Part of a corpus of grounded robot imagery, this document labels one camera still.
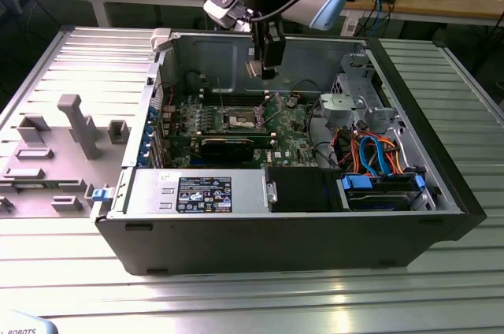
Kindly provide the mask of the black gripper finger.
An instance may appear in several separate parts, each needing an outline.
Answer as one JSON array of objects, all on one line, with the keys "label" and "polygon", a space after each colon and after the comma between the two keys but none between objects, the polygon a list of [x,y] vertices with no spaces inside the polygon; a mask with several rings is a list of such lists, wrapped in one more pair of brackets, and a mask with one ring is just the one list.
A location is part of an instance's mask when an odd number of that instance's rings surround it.
[{"label": "black gripper finger", "polygon": [[263,39],[261,78],[271,80],[276,76],[276,68],[282,63],[286,46],[282,24],[280,22],[268,22]]},{"label": "black gripper finger", "polygon": [[264,50],[264,25],[263,22],[254,22],[250,25],[251,36],[254,43],[254,59],[262,61]]}]

